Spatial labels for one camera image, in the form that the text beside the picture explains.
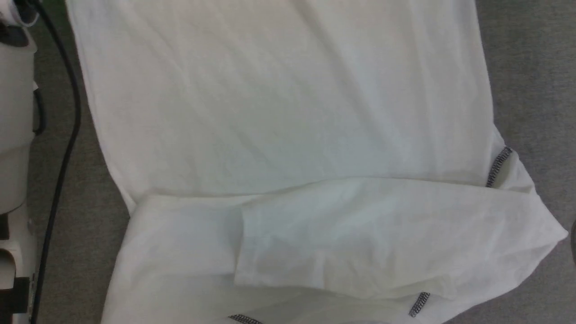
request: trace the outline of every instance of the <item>gray textile background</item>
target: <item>gray textile background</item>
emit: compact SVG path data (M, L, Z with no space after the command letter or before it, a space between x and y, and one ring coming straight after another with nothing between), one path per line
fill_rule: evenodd
M80 75L63 0L45 4ZM478 0L477 5L496 124L520 154L546 205L569 229L576 217L576 3ZM28 203L42 238L73 115L56 48L42 23L32 34L39 47L36 81L48 109L48 129L32 145L29 172ZM84 112L52 236L40 323L100 321L128 222L85 100ZM518 289L450 323L576 323L576 270L568 241Z

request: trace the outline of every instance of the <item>white cloth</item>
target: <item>white cloth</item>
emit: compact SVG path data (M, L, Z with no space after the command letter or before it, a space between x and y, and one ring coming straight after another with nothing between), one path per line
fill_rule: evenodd
M132 214L104 323L441 323L567 235L517 156L484 188L472 0L67 4Z

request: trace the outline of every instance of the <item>black and white stitched seam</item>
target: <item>black and white stitched seam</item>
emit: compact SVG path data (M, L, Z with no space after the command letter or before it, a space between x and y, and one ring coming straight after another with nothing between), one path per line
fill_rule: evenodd
M233 319L236 322L242 323L242 324L262 324L261 321L257 321L253 318L246 316L246 315L236 314L236 315L228 316L228 318Z
M502 169L504 162L510 157L511 154L512 149L509 148L508 146L505 146L502 149L502 151L500 151L496 159L494 159L494 163L492 163L492 168L490 168L490 173L488 174L488 181L486 182L486 187L492 188L494 182L496 181L498 173L500 173L500 169ZM430 298L429 292L421 292L412 308L410 308L410 312L408 312L408 315L410 315L411 317L416 317L416 315L422 310L422 308L428 301L428 298Z

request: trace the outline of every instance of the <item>garment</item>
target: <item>garment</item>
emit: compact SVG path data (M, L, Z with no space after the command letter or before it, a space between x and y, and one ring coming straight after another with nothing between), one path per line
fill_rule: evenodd
M132 214L104 323L440 323L566 236L515 153L485 188L473 1L67 4Z

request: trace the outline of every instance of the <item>gray fabric surface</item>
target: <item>gray fabric surface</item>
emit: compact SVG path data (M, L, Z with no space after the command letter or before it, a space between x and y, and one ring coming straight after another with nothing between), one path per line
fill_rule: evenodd
M573 0L477 3L496 124L520 154L546 205L569 229L576 217L576 4ZM63 1L47 1L46 6L74 54ZM32 145L29 172L28 203L42 239L73 115L56 48L42 23L32 28L32 34L39 47L36 81L48 110L48 129ZM78 59L72 56L80 76ZM85 100L84 112L52 237L40 323L100 321L128 222ZM519 288L450 323L576 323L576 268L568 241L561 242Z

